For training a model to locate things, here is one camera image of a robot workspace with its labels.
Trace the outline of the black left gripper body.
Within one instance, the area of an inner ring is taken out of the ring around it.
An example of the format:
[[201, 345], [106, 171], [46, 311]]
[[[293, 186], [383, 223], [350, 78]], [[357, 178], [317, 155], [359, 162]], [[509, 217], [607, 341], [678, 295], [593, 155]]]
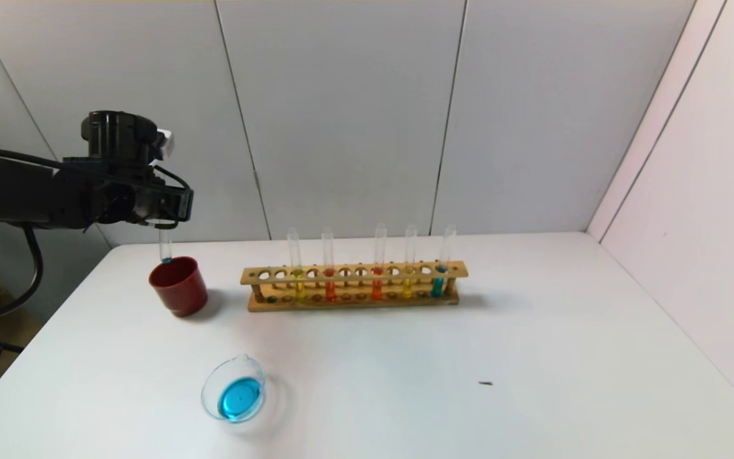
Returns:
[[132, 191], [136, 223], [180, 223], [191, 218], [194, 191], [183, 180], [157, 175], [149, 183], [133, 185]]

